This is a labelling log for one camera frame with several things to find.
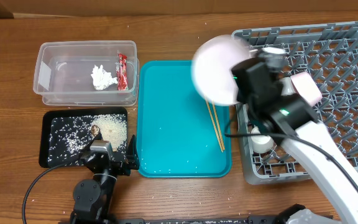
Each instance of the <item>dish rack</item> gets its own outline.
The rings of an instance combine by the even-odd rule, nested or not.
[[[236,30],[250,49],[279,47],[288,56],[285,77],[308,72],[323,98],[314,107],[339,150],[358,171],[358,21],[308,26]],[[248,131],[244,108],[238,114],[239,132]],[[281,147],[254,153],[248,138],[240,138],[243,173],[250,184],[310,179],[309,174]]]

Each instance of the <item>brown wooden tabletop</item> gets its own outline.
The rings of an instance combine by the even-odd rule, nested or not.
[[[44,170],[38,164],[42,117],[47,111],[67,108],[44,105],[32,90],[35,61],[44,42],[133,40],[143,65],[151,60],[189,60],[202,43],[237,29],[354,20],[358,21],[358,11],[0,20],[0,223],[21,223],[25,191]],[[137,106],[127,109],[129,134],[135,134]],[[111,211],[118,218],[148,220],[236,218],[277,214],[300,203],[337,218],[312,180],[249,185],[242,174],[236,139],[232,140],[232,160],[230,173],[220,179],[147,179],[137,172],[120,177]],[[91,177],[84,167],[47,174],[29,196],[27,221],[68,220],[74,186]]]

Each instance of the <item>clear plastic bin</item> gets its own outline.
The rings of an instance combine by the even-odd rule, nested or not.
[[[128,90],[113,84],[95,90],[91,77],[96,65],[116,77],[118,53],[127,56]],[[71,41],[44,43],[35,65],[33,90],[46,105],[131,106],[139,89],[136,44],[130,40]]]

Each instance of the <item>blue mat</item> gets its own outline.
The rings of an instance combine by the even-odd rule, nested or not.
[[[191,61],[146,63],[138,105],[136,146],[143,176],[223,177],[230,171],[231,140],[223,136],[221,152],[205,100],[191,81]],[[217,106],[216,112],[223,134],[229,108]]]

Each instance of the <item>red wrapper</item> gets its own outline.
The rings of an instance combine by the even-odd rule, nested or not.
[[[118,90],[128,90],[128,81],[127,81],[127,57],[123,54],[118,54],[119,57],[119,67],[117,68],[117,80],[118,80]]]

